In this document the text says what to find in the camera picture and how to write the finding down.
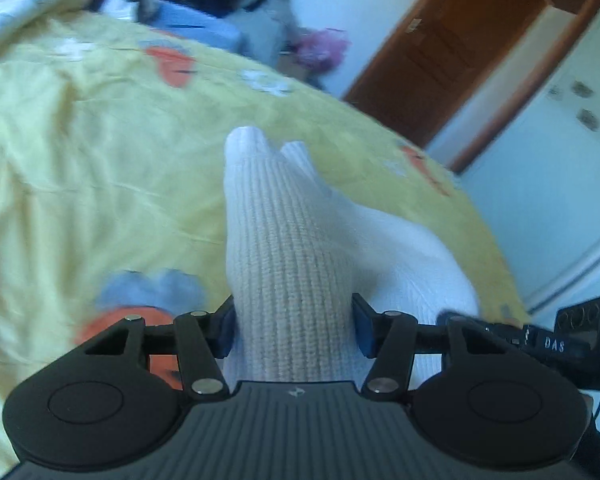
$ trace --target pink object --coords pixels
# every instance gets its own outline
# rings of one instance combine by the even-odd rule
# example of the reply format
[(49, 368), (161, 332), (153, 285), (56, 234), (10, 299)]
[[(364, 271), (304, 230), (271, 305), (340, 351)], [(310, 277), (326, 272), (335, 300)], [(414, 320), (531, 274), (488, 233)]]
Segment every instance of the pink object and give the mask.
[(323, 73), (336, 68), (351, 42), (344, 30), (325, 28), (302, 36), (296, 56), (298, 64), (312, 72)]

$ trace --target door panel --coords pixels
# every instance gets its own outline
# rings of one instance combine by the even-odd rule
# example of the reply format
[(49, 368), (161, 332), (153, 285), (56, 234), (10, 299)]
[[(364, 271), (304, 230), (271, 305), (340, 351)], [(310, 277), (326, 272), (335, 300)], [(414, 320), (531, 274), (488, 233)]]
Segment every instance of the door panel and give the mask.
[(544, 0), (426, 0), (346, 100), (424, 146), (546, 5)]

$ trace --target bed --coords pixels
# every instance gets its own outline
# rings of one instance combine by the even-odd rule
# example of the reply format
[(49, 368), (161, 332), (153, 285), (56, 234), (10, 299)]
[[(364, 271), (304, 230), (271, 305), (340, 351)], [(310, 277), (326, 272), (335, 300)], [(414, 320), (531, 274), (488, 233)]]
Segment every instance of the bed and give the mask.
[[(288, 91), (253, 89), (245, 70)], [(0, 49), (0, 411), (72, 347), (112, 272), (181, 269), (200, 278), (209, 310), (222, 303), (222, 147), (245, 124), (303, 140), (328, 184), (432, 229), (486, 319), (526, 319), (467, 196), (393, 132), (252, 60), (55, 10)], [(0, 476), (15, 460), (0, 421)]]

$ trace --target door frame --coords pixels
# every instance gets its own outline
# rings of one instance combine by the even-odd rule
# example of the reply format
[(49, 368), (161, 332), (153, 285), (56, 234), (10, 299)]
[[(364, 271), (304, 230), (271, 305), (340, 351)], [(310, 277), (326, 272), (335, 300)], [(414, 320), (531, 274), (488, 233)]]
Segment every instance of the door frame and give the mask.
[[(353, 85), (349, 88), (344, 101), (355, 106), (355, 96), (359, 88), (365, 83), (367, 77), (384, 62), (390, 55), (392, 49), (401, 40), (401, 36), (406, 33), (411, 22), (418, 17), (422, 9), (430, 0), (417, 0), (413, 6), (405, 13), (404, 17), (398, 22), (389, 38), (384, 42), (380, 50), (375, 54), (371, 62), (358, 75)], [(506, 126), (517, 116), (517, 114), (526, 106), (538, 89), (549, 79), (551, 74), (560, 65), (562, 60), (570, 53), (578, 40), (587, 30), (589, 23), (600, 10), (600, 0), (587, 0), (582, 10), (576, 15), (566, 30), (556, 39), (554, 45), (549, 49), (545, 56), (538, 62), (535, 68), (528, 74), (526, 79), (513, 92), (511, 97), (499, 108), (489, 123), (474, 137), (474, 140), (465, 148), (450, 164), (450, 169), (456, 173), (463, 172), (487, 147), (498, 137)], [(468, 101), (468, 99), (477, 91), (478, 88), (487, 80), (497, 66), (502, 63), (507, 54), (515, 47), (520, 38), (526, 32), (522, 28), (522, 33), (510, 42), (502, 56), (496, 56), (485, 70), (482, 71), (471, 85), (463, 91), (456, 100), (457, 106), (451, 106), (449, 113), (443, 114), (432, 128), (432, 134), (426, 142), (430, 142), (442, 129), (442, 127), (451, 119), (451, 117)]]

